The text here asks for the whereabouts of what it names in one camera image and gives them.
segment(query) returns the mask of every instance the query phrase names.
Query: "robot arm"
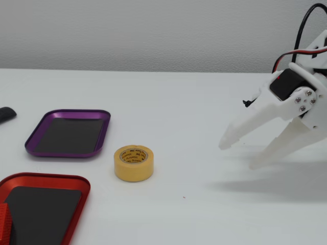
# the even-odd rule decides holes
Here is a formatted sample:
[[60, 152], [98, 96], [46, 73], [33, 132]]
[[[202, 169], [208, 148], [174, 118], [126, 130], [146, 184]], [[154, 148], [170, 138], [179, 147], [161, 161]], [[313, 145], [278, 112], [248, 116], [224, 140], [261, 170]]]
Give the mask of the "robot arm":
[[[324, 31], [311, 46], [321, 45], [327, 39]], [[312, 66], [303, 68], [312, 56], [301, 55], [297, 65], [272, 74], [269, 82], [260, 88], [244, 115], [232, 121], [219, 147], [225, 150], [240, 138], [276, 117], [293, 119], [279, 137], [275, 138], [250, 164], [256, 169], [268, 165], [296, 150], [327, 138], [327, 79]], [[326, 69], [327, 53], [318, 55], [316, 67]]]

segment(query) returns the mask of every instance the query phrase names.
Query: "red object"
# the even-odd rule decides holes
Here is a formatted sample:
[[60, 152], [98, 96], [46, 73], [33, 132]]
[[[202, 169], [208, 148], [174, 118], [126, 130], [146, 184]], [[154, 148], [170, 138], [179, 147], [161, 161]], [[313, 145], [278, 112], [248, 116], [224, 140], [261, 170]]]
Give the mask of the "red object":
[[52, 174], [35, 174], [20, 173], [6, 177], [0, 182], [0, 203], [3, 203], [9, 193], [17, 186], [38, 187], [38, 188], [55, 188], [81, 191], [81, 198], [72, 217], [71, 223], [66, 231], [61, 245], [68, 245], [73, 236], [78, 219], [83, 211], [84, 204], [90, 192], [91, 185], [89, 181], [80, 176], [70, 175], [52, 175]]
[[7, 203], [0, 204], [0, 245], [9, 245], [12, 218]]

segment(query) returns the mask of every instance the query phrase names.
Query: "cable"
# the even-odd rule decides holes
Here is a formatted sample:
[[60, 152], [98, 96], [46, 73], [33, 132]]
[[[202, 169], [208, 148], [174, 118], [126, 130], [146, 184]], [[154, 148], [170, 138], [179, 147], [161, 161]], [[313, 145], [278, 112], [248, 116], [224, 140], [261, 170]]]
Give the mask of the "cable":
[[[310, 14], [312, 13], [312, 11], [315, 9], [315, 8], [322, 8], [326, 14], [327, 14], [327, 7], [324, 5], [324, 4], [314, 4], [311, 6], [311, 8], [307, 11], [306, 15], [304, 16], [303, 20], [302, 20], [302, 23], [300, 25], [300, 28], [298, 29], [298, 32], [297, 32], [297, 37], [296, 37], [296, 41], [295, 41], [295, 47], [294, 49], [297, 50], [300, 46], [300, 41], [301, 41], [301, 36], [302, 36], [302, 32], [303, 32], [303, 29], [306, 25], [306, 22], [310, 16]], [[292, 62], [295, 63], [296, 61], [296, 53], [293, 54], [293, 57], [292, 57]]]
[[272, 69], [272, 73], [274, 73], [277, 70], [278, 64], [279, 62], [282, 60], [282, 58], [285, 55], [291, 55], [291, 54], [296, 54], [296, 55], [314, 55], [314, 54], [321, 54], [327, 52], [327, 47], [322, 47], [322, 48], [317, 48], [315, 50], [292, 50], [289, 51], [287, 53], [282, 54], [281, 56], [279, 56], [279, 58], [276, 60], [275, 64], [274, 64], [274, 68]]

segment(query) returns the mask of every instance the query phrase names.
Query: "black wire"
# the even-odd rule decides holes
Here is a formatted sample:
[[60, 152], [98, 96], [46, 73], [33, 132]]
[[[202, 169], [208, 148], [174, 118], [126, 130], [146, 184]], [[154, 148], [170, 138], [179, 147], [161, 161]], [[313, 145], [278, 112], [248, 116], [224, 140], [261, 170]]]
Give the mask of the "black wire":
[[[311, 14], [311, 12], [315, 9], [315, 8], [322, 8], [326, 14], [327, 14], [327, 7], [324, 4], [314, 4], [311, 6], [311, 8], [307, 11], [306, 15], [304, 16], [302, 23], [300, 25], [300, 28], [298, 29], [298, 33], [297, 33], [297, 37], [296, 37], [296, 41], [295, 41], [295, 47], [294, 49], [297, 50], [298, 47], [300, 46], [300, 41], [301, 41], [301, 36], [302, 36], [302, 32], [303, 29], [306, 25], [306, 22]], [[292, 57], [292, 62], [295, 63], [296, 61], [296, 54], [293, 55]]]

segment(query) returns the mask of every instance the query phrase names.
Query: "tray rim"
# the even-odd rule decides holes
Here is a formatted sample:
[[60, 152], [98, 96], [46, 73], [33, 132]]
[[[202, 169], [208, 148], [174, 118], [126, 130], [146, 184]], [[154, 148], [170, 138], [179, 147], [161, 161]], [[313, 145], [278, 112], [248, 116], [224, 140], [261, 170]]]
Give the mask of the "tray rim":
[[10, 176], [8, 176], [8, 177], [6, 177], [6, 178], [4, 178], [3, 180], [0, 181], [0, 193], [1, 193], [2, 188], [4, 187], [4, 184], [8, 183], [11, 180], [14, 180], [14, 179], [17, 179], [17, 178], [23, 178], [23, 177], [26, 177], [26, 178], [43, 178], [42, 179], [43, 183], [45, 181], [44, 178], [50, 178], [51, 180], [48, 180], [48, 181], [51, 183], [51, 187], [46, 187], [46, 186], [45, 187], [38, 187], [38, 186], [35, 186], [36, 185], [35, 180], [34, 181], [28, 180], [28, 181], [30, 181], [30, 182], [28, 182], [29, 183], [28, 185], [13, 185], [12, 188], [10, 189], [10, 191], [8, 192], [8, 194], [5, 197], [0, 195], [0, 203], [4, 202], [4, 200], [8, 197], [10, 192], [15, 187], [27, 186], [27, 187], [36, 187], [36, 188], [72, 189], [72, 188], [60, 188], [60, 186], [54, 187], [54, 185], [58, 184], [58, 183], [54, 183], [54, 181], [52, 179], [56, 179], [56, 180], [67, 179], [67, 180], [71, 180], [71, 181], [75, 180], [76, 181], [75, 185], [77, 184], [77, 182], [80, 182], [80, 189], [74, 188], [74, 190], [81, 191], [81, 198], [80, 198], [80, 200], [79, 200], [79, 202], [77, 204], [75, 213], [74, 213], [74, 215], [72, 217], [72, 220], [71, 220], [71, 222], [69, 224], [68, 229], [66, 230], [65, 236], [64, 236], [64, 238], [63, 238], [63, 240], [61, 242], [61, 245], [69, 245], [69, 243], [70, 243], [70, 241], [71, 241], [71, 239], [73, 237], [75, 228], [76, 228], [76, 226], [78, 224], [81, 213], [82, 213], [82, 211], [84, 209], [87, 197], [89, 195], [89, 192], [90, 192], [90, 189], [91, 189], [90, 182], [84, 177], [74, 176], [74, 175], [41, 174], [41, 173], [17, 173], [17, 174], [10, 175]]
[[[102, 125], [100, 134], [99, 134], [99, 138], [98, 138], [98, 142], [96, 144], [95, 150], [91, 153], [87, 153], [87, 154], [71, 154], [71, 153], [40, 153], [40, 152], [34, 152], [33, 149], [29, 149], [29, 143], [32, 140], [33, 136], [35, 135], [35, 133], [37, 132], [37, 130], [41, 127], [42, 123], [44, 122], [44, 120], [52, 114], [55, 113], [60, 113], [60, 112], [77, 112], [77, 113], [81, 113], [81, 112], [86, 112], [86, 113], [103, 113], [103, 114], [107, 114], [108, 116], [108, 120], [104, 120], [104, 123]], [[35, 127], [35, 129], [33, 130], [33, 132], [31, 133], [31, 135], [29, 136], [29, 138], [27, 139], [27, 141], [25, 142], [25, 149], [26, 151], [36, 157], [67, 157], [67, 158], [89, 158], [92, 156], [95, 156], [96, 154], [98, 154], [103, 147], [103, 143], [104, 143], [104, 139], [106, 137], [106, 133], [107, 133], [107, 129], [109, 126], [109, 122], [111, 119], [111, 114], [108, 111], [105, 110], [94, 110], [94, 109], [57, 109], [57, 110], [53, 110], [53, 111], [49, 111], [47, 112], [42, 119], [40, 120], [40, 122], [38, 123], [38, 125]]]

